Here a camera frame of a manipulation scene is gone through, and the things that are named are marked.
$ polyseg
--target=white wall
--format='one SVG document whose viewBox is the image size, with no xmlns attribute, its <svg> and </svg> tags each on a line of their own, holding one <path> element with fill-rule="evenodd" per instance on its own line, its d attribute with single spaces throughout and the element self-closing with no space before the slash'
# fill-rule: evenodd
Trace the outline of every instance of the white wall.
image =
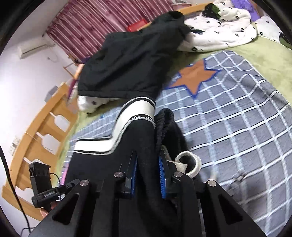
<svg viewBox="0 0 292 237">
<path fill-rule="evenodd" d="M 46 0 L 21 24 L 0 56 L 0 144 L 8 165 L 12 156 L 8 153 L 15 136 L 21 138 L 36 114 L 45 105 L 45 96 L 53 86 L 68 81 L 71 76 L 63 66 L 72 61 L 59 47 L 44 49 L 24 59 L 16 54 L 17 45 L 41 36 L 55 15 L 68 0 Z M 4 167 L 0 164 L 0 192 L 6 182 Z M 0 197 L 0 205 L 15 230 L 20 233 L 26 227 L 22 213 Z M 29 217 L 30 226 L 37 220 Z"/>
</svg>

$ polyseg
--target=star with blue outline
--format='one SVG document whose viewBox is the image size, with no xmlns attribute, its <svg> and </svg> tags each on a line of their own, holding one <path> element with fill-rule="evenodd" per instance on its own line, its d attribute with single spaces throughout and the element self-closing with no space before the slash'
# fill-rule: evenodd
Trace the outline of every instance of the star with blue outline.
<svg viewBox="0 0 292 237">
<path fill-rule="evenodd" d="M 200 84 L 212 79 L 220 71 L 219 69 L 206 69 L 205 59 L 199 60 L 192 66 L 188 66 L 179 71 L 178 78 L 168 88 L 186 87 L 189 93 L 196 97 Z"/>
</svg>

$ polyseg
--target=hand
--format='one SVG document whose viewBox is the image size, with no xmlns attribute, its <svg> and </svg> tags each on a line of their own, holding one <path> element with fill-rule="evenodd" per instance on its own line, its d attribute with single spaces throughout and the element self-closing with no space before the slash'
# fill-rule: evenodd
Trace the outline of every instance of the hand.
<svg viewBox="0 0 292 237">
<path fill-rule="evenodd" d="M 51 202 L 51 210 L 53 210 L 53 209 L 56 207 L 57 204 L 58 204 L 58 201 L 53 201 L 53 202 Z M 45 209 L 43 209 L 43 208 L 40 209 L 40 212 L 41 212 L 41 215 L 42 215 L 43 218 L 45 218 L 45 217 L 47 216 L 47 214 L 49 214 L 49 213 L 48 213 Z"/>
</svg>

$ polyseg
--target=screw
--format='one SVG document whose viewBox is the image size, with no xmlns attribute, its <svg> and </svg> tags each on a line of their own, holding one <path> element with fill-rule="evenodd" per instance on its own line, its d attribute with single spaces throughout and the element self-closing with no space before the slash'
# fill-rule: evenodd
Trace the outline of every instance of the screw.
<svg viewBox="0 0 292 237">
<path fill-rule="evenodd" d="M 81 186 L 87 186 L 89 184 L 89 181 L 88 180 L 81 180 L 80 181 L 80 185 Z"/>
<path fill-rule="evenodd" d="M 114 173 L 114 176 L 116 177 L 116 178 L 120 178 L 120 177 L 122 177 L 124 174 L 123 174 L 123 172 L 121 172 L 121 171 L 117 171 L 117 172 L 115 172 Z"/>
<path fill-rule="evenodd" d="M 211 187 L 215 187 L 217 185 L 217 183 L 216 183 L 215 180 L 209 180 L 208 181 L 208 185 L 211 186 Z"/>
<path fill-rule="evenodd" d="M 177 177 L 177 178 L 180 178 L 180 177 L 182 177 L 183 174 L 181 172 L 179 172 L 179 171 L 176 171 L 176 172 L 173 173 L 173 175 L 175 177 Z"/>
</svg>

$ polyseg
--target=pink curtain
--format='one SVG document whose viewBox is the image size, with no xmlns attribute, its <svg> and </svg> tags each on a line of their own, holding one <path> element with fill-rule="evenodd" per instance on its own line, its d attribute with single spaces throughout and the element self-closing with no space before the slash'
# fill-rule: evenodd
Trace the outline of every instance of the pink curtain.
<svg viewBox="0 0 292 237">
<path fill-rule="evenodd" d="M 47 28 L 48 35 L 68 54 L 82 61 L 98 51 L 105 36 L 126 31 L 171 11 L 170 0 L 70 0 Z"/>
</svg>

